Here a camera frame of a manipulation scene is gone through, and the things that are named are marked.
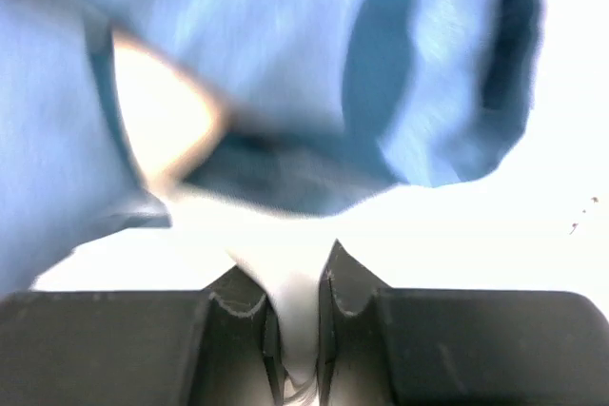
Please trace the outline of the blue letter print pillowcase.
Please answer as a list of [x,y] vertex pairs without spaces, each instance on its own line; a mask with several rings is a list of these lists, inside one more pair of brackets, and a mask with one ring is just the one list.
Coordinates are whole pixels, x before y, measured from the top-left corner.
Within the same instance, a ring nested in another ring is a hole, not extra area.
[[1,0],[1,291],[77,245],[163,227],[154,155],[179,96],[120,99],[119,29],[208,87],[228,128],[190,183],[287,212],[338,213],[395,184],[493,172],[521,138],[540,0]]

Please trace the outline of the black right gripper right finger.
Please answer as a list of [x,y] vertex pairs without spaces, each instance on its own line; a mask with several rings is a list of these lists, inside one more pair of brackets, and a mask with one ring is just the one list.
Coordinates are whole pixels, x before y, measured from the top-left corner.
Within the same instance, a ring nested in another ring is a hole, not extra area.
[[323,405],[604,405],[608,322],[570,292],[394,288],[335,244]]

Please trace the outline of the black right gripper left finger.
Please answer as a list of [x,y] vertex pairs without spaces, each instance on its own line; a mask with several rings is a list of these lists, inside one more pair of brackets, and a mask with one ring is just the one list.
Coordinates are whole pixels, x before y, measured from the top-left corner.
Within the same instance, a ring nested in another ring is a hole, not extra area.
[[5,406],[279,405],[284,380],[277,319],[237,268],[202,290],[1,303]]

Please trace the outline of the white pillow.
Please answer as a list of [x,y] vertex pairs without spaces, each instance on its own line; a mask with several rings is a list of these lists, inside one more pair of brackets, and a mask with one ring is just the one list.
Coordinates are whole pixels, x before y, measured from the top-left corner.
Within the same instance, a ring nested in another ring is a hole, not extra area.
[[316,217],[264,208],[192,186],[172,189],[167,204],[184,221],[200,223],[215,242],[266,292],[279,322],[282,362],[298,390],[316,373],[319,284],[330,250],[349,235],[368,235],[374,214],[402,216],[407,190],[393,186],[335,216]]

